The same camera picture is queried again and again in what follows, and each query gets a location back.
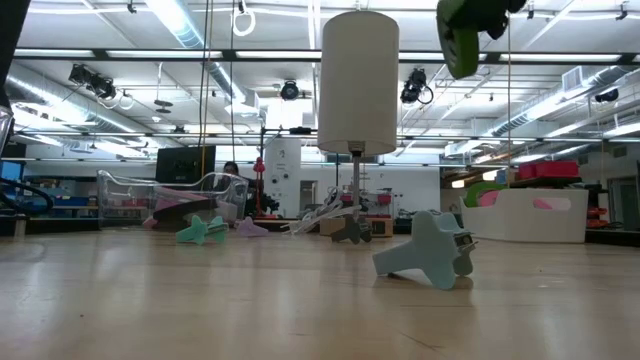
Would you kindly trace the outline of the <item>white shade table lamp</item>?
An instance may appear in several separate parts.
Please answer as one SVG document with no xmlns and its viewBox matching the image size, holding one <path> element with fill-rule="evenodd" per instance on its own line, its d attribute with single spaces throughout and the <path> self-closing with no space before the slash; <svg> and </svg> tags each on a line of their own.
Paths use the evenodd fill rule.
<svg viewBox="0 0 640 360">
<path fill-rule="evenodd" d="M 378 12 L 350 11 L 323 28 L 319 149 L 352 157 L 352 207 L 360 216 L 360 163 L 396 149 L 399 27 Z"/>
</svg>

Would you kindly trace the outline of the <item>clear plastic bin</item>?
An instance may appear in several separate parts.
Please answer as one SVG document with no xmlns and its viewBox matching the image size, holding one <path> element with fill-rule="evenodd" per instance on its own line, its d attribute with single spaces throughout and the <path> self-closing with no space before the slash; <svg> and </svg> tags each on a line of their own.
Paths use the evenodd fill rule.
<svg viewBox="0 0 640 360">
<path fill-rule="evenodd" d="M 108 171 L 98 172 L 99 218 L 104 221 L 127 220 L 143 226 L 151 214 L 154 204 L 153 193 L 158 187 L 167 187 L 179 191 L 224 193 L 224 199 L 239 207 L 239 220 L 246 207 L 249 181 L 240 176 L 211 172 L 196 183 L 165 184 L 152 180 L 143 180 L 116 176 Z"/>
</svg>

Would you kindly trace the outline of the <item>white plastic bin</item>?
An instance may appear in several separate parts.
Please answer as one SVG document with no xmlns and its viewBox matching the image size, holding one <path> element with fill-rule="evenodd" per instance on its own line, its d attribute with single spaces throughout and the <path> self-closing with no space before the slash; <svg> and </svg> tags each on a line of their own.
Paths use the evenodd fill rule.
<svg viewBox="0 0 640 360">
<path fill-rule="evenodd" d="M 585 241 L 588 192 L 583 189 L 505 189 L 491 206 L 460 204 L 464 228 L 478 238 L 525 243 Z"/>
</svg>

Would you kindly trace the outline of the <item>red stand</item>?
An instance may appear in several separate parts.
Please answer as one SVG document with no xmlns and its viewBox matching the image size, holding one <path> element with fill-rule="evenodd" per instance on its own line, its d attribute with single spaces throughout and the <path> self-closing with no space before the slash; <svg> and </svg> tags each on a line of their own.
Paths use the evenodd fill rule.
<svg viewBox="0 0 640 360">
<path fill-rule="evenodd" d="M 261 206 L 261 198 L 262 198 L 262 194 L 263 194 L 263 173 L 266 170 L 265 165 L 264 165 L 264 161 L 261 157 L 258 157 L 254 163 L 253 166 L 253 171 L 256 174 L 256 180 L 255 180 L 255 204 L 256 204 L 256 212 L 255 212 L 255 216 L 256 217 L 262 217 L 263 216 L 263 210 L 262 210 L 262 206 Z"/>
</svg>

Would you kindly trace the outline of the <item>black monitor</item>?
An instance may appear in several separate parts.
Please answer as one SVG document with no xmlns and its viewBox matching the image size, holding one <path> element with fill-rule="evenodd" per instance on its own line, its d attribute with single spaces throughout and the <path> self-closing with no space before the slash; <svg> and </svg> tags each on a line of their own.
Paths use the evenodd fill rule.
<svg viewBox="0 0 640 360">
<path fill-rule="evenodd" d="M 165 184 L 196 183 L 215 171 L 216 147 L 179 147 L 159 149 L 155 180 Z"/>
</svg>

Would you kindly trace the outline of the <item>black stapler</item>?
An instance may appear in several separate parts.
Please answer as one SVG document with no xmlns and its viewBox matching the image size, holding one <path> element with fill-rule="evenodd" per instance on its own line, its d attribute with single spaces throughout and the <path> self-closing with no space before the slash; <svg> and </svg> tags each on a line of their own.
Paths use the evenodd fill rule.
<svg viewBox="0 0 640 360">
<path fill-rule="evenodd" d="M 151 219 L 153 230 L 178 231 L 186 228 L 189 221 L 185 219 L 188 215 L 193 215 L 200 211 L 214 210 L 217 202 L 214 199 L 204 199 L 171 205 L 160 210 L 156 210 Z"/>
</svg>

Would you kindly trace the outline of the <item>teal staple remover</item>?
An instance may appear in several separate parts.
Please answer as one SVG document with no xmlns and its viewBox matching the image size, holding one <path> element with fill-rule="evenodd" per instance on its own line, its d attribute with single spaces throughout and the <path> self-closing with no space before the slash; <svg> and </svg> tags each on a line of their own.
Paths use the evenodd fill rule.
<svg viewBox="0 0 640 360">
<path fill-rule="evenodd" d="M 210 222 L 204 222 L 199 216 L 193 215 L 191 224 L 176 233 L 176 242 L 203 245 L 211 238 L 216 243 L 224 243 L 228 230 L 229 226 L 221 216 L 216 216 Z"/>
</svg>

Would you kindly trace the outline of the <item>light blue staple remover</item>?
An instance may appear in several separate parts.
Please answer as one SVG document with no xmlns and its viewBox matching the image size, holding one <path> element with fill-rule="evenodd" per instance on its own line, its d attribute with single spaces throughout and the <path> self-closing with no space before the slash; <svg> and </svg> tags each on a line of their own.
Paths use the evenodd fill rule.
<svg viewBox="0 0 640 360">
<path fill-rule="evenodd" d="M 470 254 L 475 247 L 472 233 L 452 213 L 419 211 L 412 218 L 411 239 L 372 259 L 379 276 L 419 269 L 435 288 L 450 290 L 458 277 L 473 272 Z"/>
</svg>

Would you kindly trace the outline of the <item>pale lilac staple remover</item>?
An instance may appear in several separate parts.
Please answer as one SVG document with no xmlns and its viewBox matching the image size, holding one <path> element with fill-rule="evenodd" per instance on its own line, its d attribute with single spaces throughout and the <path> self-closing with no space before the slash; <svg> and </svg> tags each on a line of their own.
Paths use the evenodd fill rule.
<svg viewBox="0 0 640 360">
<path fill-rule="evenodd" d="M 264 237 L 269 231 L 263 227 L 256 225 L 251 217 L 245 217 L 243 220 L 235 222 L 236 233 L 242 237 Z"/>
</svg>

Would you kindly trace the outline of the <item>red storage bins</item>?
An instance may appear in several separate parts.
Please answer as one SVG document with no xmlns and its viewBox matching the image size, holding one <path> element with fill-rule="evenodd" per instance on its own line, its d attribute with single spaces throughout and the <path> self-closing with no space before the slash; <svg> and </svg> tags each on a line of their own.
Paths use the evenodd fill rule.
<svg viewBox="0 0 640 360">
<path fill-rule="evenodd" d="M 519 180 L 538 178 L 577 178 L 579 166 L 575 161 L 539 161 L 521 164 Z"/>
</svg>

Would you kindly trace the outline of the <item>black overhead frame crossbar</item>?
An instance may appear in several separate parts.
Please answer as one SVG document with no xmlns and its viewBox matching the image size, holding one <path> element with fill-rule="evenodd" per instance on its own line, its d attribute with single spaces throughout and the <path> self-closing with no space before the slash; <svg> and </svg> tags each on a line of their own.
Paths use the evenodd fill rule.
<svg viewBox="0 0 640 360">
<path fill-rule="evenodd" d="M 223 62 L 318 62 L 319 50 L 152 50 L 152 49 L 62 49 L 19 48 L 17 59 L 25 60 L 69 60 L 69 61 L 159 61 L 188 62 L 204 58 Z M 640 65 L 640 53 L 526 53 L 510 55 L 499 52 L 482 52 L 478 56 L 481 64 L 564 65 Z"/>
</svg>

